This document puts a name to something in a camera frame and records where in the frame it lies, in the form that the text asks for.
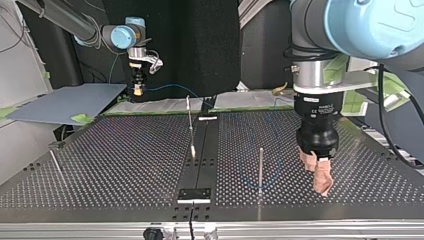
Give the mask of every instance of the black cable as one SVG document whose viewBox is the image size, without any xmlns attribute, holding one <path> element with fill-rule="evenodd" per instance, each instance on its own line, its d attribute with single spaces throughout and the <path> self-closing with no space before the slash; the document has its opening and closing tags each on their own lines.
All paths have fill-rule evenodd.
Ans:
<svg viewBox="0 0 424 240">
<path fill-rule="evenodd" d="M 368 68 L 365 68 L 364 70 L 362 70 L 362 71 L 364 71 L 364 72 L 367 72 L 367 71 L 369 71 L 369 70 L 379 70 L 380 69 L 380 66 L 372 66 L 372 67 L 368 67 Z M 384 71 L 385 72 L 388 72 L 388 73 L 392 73 L 389 69 L 387 69 L 387 68 L 384 68 Z"/>
<path fill-rule="evenodd" d="M 412 93 L 408 92 L 409 94 L 409 100 L 411 100 L 412 104 L 415 107 L 415 110 L 417 111 L 418 115 L 420 116 L 421 122 L 424 125 L 424 112 L 423 109 L 421 108 L 420 104 L 418 103 L 417 99 L 415 99 L 414 95 L 412 95 Z"/>
<path fill-rule="evenodd" d="M 393 150 L 398 159 L 413 169 L 424 169 L 424 165 L 417 166 L 406 160 L 403 155 L 399 152 L 396 145 L 393 143 L 392 137 L 388 132 L 386 121 L 385 121 L 385 107 L 384 107 L 384 64 L 380 64 L 378 68 L 378 106 L 381 129 L 383 130 L 384 137 L 389 143 L 390 148 Z"/>
<path fill-rule="evenodd" d="M 194 229 L 193 229 L 193 222 L 192 222 L 192 219 L 193 219 L 193 206 L 191 207 L 191 213 L 190 213 L 190 219 L 189 219 L 188 225 L 189 225 L 189 227 L 190 227 L 190 236 L 191 236 L 191 240 L 195 240 L 195 239 L 196 239 L 196 237 L 194 236 Z"/>
<path fill-rule="evenodd" d="M 92 77 L 93 78 L 95 78 L 95 79 L 98 79 L 98 80 L 100 80 L 101 82 L 103 82 L 103 83 L 106 83 L 107 82 L 107 78 L 106 78 L 106 76 L 102 73 L 102 72 L 100 72 L 98 69 L 96 69 L 96 68 L 94 68 L 93 66 L 91 66 L 91 65 L 89 65 L 89 64 L 87 64 L 87 63 L 85 63 L 85 62 L 83 62 L 83 61 L 80 61 L 79 59 L 77 59 L 78 60 L 78 62 L 83 66 L 83 67 L 85 67 L 85 68 L 87 68 L 89 71 L 91 71 L 91 74 L 92 74 Z"/>
<path fill-rule="evenodd" d="M 13 49 L 13 48 L 15 48 L 16 46 L 18 46 L 18 44 L 19 44 L 20 42 L 22 42 L 22 39 L 24 38 L 24 36 L 25 36 L 25 26 L 24 26 L 24 24 L 22 23 L 22 34 L 21 34 L 21 37 L 19 38 L 19 40 L 18 40 L 15 44 L 13 44 L 12 46 L 10 46 L 10 47 L 8 47 L 8 48 L 5 48 L 5 49 L 3 49 L 3 50 L 0 50 L 0 53 L 7 52 L 7 51 L 9 51 L 10 49 Z"/>
</svg>

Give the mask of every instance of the black backdrop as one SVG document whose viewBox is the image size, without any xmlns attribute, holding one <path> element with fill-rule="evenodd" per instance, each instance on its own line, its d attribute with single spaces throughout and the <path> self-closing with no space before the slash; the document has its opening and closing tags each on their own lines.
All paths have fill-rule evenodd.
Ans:
<svg viewBox="0 0 424 240">
<path fill-rule="evenodd" d="M 160 87 L 178 83 L 192 89 L 200 96 L 234 90 L 240 81 L 240 27 L 237 0 L 87 0 L 105 10 L 98 10 L 84 0 L 67 0 L 77 10 L 95 18 L 99 24 L 122 24 L 127 16 L 143 17 L 146 20 L 147 35 L 153 38 L 148 48 L 160 53 L 163 68 L 149 76 L 147 87 Z M 52 25 L 37 17 L 25 16 L 32 36 L 45 59 L 46 68 L 52 74 L 52 85 L 59 88 L 75 85 L 72 64 L 57 61 L 64 49 L 75 51 L 82 72 L 83 82 L 105 82 L 109 78 L 115 55 L 106 48 L 96 50 L 77 45 L 72 36 L 65 33 L 46 32 Z M 52 46 L 68 38 L 68 44 Z M 131 70 L 126 55 L 119 58 L 113 73 L 112 83 L 128 82 Z M 187 91 L 169 88 L 149 92 L 140 100 L 185 97 Z"/>
</svg>

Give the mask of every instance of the green tape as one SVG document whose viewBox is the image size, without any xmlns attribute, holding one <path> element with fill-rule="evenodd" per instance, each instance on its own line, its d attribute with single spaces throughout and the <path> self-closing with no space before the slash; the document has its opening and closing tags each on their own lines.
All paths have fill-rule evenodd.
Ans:
<svg viewBox="0 0 424 240">
<path fill-rule="evenodd" d="M 87 116 L 87 114 L 78 114 L 75 115 L 73 117 L 71 117 L 71 119 L 77 123 L 81 123 L 81 124 L 89 124 L 91 122 L 94 121 L 94 118 Z"/>
<path fill-rule="evenodd" d="M 377 82 L 378 75 L 375 74 L 374 81 Z M 394 109 L 402 106 L 409 101 L 409 98 L 405 98 L 400 93 L 402 91 L 408 91 L 408 87 L 393 73 L 384 73 L 384 97 L 387 99 L 393 95 L 398 99 L 396 102 L 386 107 L 387 111 L 393 111 Z M 361 112 L 363 103 L 365 103 L 366 97 L 357 93 L 356 91 L 348 91 L 345 95 L 342 113 L 344 114 L 358 114 Z"/>
<path fill-rule="evenodd" d="M 5 119 L 7 115 L 13 113 L 15 110 L 16 110 L 16 107 L 0 108 L 0 120 Z"/>
<path fill-rule="evenodd" d="M 331 84 L 333 82 L 340 82 L 346 72 L 348 61 L 349 57 L 344 54 L 340 54 L 332 59 L 327 66 L 324 67 L 324 83 Z"/>
</svg>

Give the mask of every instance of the metal bracket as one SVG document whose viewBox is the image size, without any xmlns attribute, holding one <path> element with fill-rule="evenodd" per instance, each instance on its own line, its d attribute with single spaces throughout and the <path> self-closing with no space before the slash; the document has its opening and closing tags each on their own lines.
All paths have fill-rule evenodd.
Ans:
<svg viewBox="0 0 424 240">
<path fill-rule="evenodd" d="M 211 189 L 181 189 L 177 202 L 178 204 L 209 204 L 211 203 Z"/>
</svg>

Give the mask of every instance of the gray panel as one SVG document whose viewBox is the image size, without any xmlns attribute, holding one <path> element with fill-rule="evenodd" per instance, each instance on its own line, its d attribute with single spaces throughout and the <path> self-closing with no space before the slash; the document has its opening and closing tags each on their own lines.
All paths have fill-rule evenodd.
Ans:
<svg viewBox="0 0 424 240">
<path fill-rule="evenodd" d="M 7 118 L 28 122 L 84 125 L 71 118 L 78 114 L 96 117 L 125 88 L 124 84 L 64 87 L 19 108 Z"/>
</svg>

